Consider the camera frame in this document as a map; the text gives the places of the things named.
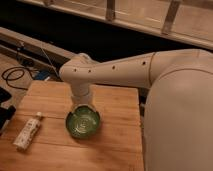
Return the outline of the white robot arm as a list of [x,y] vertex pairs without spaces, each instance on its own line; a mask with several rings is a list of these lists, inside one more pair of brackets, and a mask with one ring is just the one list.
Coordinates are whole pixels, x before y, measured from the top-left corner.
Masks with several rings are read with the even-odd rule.
[[76,105],[91,102],[92,84],[148,90],[145,171],[213,171],[213,53],[170,50],[102,63],[80,53],[59,75]]

